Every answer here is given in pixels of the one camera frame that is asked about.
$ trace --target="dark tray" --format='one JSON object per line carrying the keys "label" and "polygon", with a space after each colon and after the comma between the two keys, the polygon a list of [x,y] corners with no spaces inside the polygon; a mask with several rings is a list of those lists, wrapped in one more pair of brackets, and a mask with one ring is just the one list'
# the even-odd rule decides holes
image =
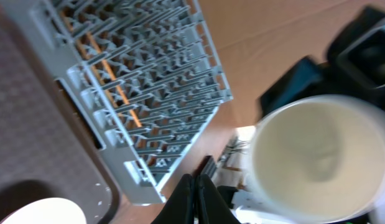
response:
{"label": "dark tray", "polygon": [[109,223],[121,195],[85,132],[21,33],[0,15],[0,213],[63,197],[88,223]]}

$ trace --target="wooden floor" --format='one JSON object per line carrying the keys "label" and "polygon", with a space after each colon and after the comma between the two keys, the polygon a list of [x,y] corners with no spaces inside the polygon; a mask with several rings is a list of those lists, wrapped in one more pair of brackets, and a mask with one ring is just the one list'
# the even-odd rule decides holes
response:
{"label": "wooden floor", "polygon": [[[162,193],[168,198],[179,182],[181,176],[187,173],[192,174],[205,156],[212,155],[215,160],[217,160],[227,144],[228,139],[233,135],[234,128],[235,121],[231,111],[231,105],[230,103],[225,103],[221,105],[216,116],[185,156],[179,168],[174,172],[168,183],[165,185]],[[150,223],[159,214],[163,206],[163,204],[146,207],[133,206],[124,196],[122,205],[113,223]]]}

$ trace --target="white oval object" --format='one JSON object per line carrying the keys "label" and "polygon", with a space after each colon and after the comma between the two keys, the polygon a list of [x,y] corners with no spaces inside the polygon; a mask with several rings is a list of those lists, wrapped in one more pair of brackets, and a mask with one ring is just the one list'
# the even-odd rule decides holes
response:
{"label": "white oval object", "polygon": [[314,96],[258,125],[251,190],[276,213],[326,223],[365,212],[385,182],[385,113],[361,100]]}
{"label": "white oval object", "polygon": [[4,219],[1,224],[86,224],[81,208],[64,198],[46,198],[30,203]]}

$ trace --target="metal rack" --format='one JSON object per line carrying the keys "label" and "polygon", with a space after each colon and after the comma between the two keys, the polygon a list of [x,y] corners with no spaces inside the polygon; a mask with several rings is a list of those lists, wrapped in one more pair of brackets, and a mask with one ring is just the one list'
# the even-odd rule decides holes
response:
{"label": "metal rack", "polygon": [[128,199],[164,202],[163,186],[232,99],[197,0],[1,2],[77,105]]}

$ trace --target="wooden stick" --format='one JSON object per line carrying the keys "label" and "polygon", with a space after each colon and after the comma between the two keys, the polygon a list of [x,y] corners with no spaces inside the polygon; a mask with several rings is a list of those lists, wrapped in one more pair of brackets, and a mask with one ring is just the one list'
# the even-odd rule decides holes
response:
{"label": "wooden stick", "polygon": [[[69,21],[66,20],[65,14],[64,14],[63,12],[60,12],[60,16],[62,17],[62,19],[63,19],[65,25],[67,26],[67,28],[68,28],[70,31],[72,31],[72,30],[73,30],[73,27],[72,27],[72,25],[69,23]],[[95,39],[94,39],[94,37],[92,36],[92,34],[91,34],[90,32],[87,32],[86,36],[87,36],[88,40],[90,41],[90,44],[91,44],[91,45],[94,47],[94,49],[97,51],[97,53],[102,53],[102,51],[101,51],[99,45],[98,45],[97,42],[95,41]],[[86,49],[83,47],[83,44],[80,42],[79,39],[76,40],[76,45],[77,45],[77,47],[79,48],[79,50],[80,50],[82,56],[83,56],[85,59],[89,59],[89,56],[88,56],[88,54],[87,54],[87,51],[86,51]],[[115,80],[116,80],[116,76],[114,75],[114,73],[113,73],[111,67],[109,66],[109,63],[108,63],[105,59],[102,60],[101,63],[103,64],[105,70],[108,72],[108,74],[109,74],[111,80],[112,80],[112,81],[115,81]],[[96,67],[95,67],[94,65],[91,66],[91,70],[93,71],[93,73],[95,74],[95,76],[97,77],[97,79],[100,81],[100,83],[103,85],[103,84],[104,84],[104,83],[103,83],[103,80],[101,79],[100,74],[98,73],[98,71],[97,71],[97,69],[96,69]],[[119,94],[121,95],[122,100],[123,100],[123,103],[126,104],[126,105],[130,104],[130,102],[129,102],[127,96],[124,94],[122,88],[121,88],[119,85],[116,86],[116,90],[117,90],[117,91],[119,92]],[[117,108],[118,106],[117,106],[116,102],[113,100],[113,97],[112,97],[111,93],[110,93],[108,90],[106,90],[105,93],[106,93],[106,96],[109,98],[109,100],[112,102],[112,105],[113,105],[115,108]],[[137,117],[136,112],[134,112],[134,110],[130,110],[130,114],[131,114],[131,116],[133,117],[134,122],[136,123],[137,127],[141,127],[142,125],[141,125],[140,120],[139,120],[138,117]]]}

